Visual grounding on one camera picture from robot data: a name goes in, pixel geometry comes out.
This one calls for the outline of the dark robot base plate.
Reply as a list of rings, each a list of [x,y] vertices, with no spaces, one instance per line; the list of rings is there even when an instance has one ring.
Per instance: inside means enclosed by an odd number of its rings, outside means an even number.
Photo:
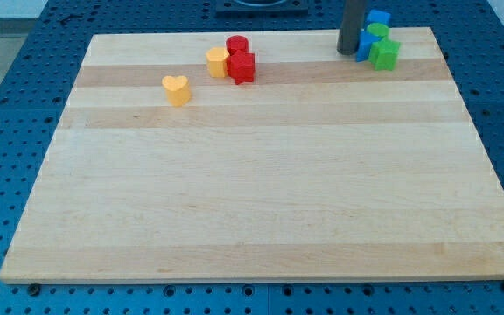
[[[217,15],[240,13],[305,13],[308,0],[216,0]]]

